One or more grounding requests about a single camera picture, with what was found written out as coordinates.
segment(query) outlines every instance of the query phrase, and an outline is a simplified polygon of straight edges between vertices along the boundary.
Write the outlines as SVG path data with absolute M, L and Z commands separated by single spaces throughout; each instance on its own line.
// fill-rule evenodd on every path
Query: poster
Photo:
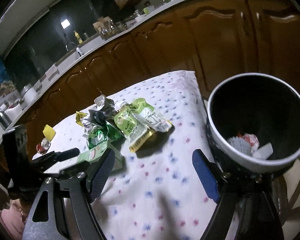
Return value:
M 0 59 L 0 106 L 3 103 L 13 103 L 20 95 Z

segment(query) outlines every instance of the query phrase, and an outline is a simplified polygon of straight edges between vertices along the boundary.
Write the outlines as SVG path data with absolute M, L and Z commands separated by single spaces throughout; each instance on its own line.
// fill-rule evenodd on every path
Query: snack package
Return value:
M 96 105 L 89 109 L 88 114 L 76 112 L 76 123 L 84 127 L 83 136 L 87 138 L 89 149 L 104 140 L 113 142 L 123 137 L 113 120 L 117 114 L 117 111 L 114 110 L 114 101 L 101 95 L 94 102 Z
M 107 142 L 106 140 L 100 143 L 98 146 L 95 146 L 94 148 L 86 152 L 80 153 L 78 155 L 76 163 L 80 163 L 83 161 L 88 161 L 90 163 L 97 162 L 107 148 L 114 150 L 115 160 L 114 160 L 114 167 L 112 168 L 112 171 L 117 171 L 122 169 L 124 166 L 123 156 L 111 143 Z
M 122 102 L 114 122 L 129 140 L 131 152 L 136 152 L 157 131 L 167 132 L 172 127 L 172 123 L 156 112 L 144 98 L 138 98 L 131 104 Z

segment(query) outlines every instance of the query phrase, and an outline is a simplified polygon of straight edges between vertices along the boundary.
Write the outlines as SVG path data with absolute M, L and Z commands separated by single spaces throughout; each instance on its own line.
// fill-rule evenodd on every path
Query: metal screw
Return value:
M 254 181 L 258 184 L 262 183 L 262 179 L 260 177 L 256 177 Z
M 229 179 L 231 177 L 231 173 L 230 172 L 223 172 L 222 173 L 222 176 L 225 178 L 225 179 Z
M 77 178 L 81 179 L 81 178 L 84 178 L 86 176 L 86 174 L 84 172 L 79 172 L 77 174 Z
M 47 184 L 49 184 L 49 183 L 51 183 L 53 181 L 53 178 L 51 178 L 51 177 L 47 177 L 46 179 L 45 179 L 45 183 L 47 183 Z

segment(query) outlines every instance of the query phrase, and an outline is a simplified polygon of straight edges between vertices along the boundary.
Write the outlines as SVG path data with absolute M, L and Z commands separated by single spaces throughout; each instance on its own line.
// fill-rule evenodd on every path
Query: ceiling light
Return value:
M 61 25 L 65 29 L 70 26 L 70 22 L 68 21 L 68 19 L 65 19 L 63 22 L 61 22 Z

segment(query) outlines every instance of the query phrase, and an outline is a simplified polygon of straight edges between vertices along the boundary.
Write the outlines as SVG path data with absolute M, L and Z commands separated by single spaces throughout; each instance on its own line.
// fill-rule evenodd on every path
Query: yellow sponge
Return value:
M 56 131 L 52 127 L 46 125 L 43 129 L 43 134 L 47 138 L 47 140 L 51 142 L 56 135 Z

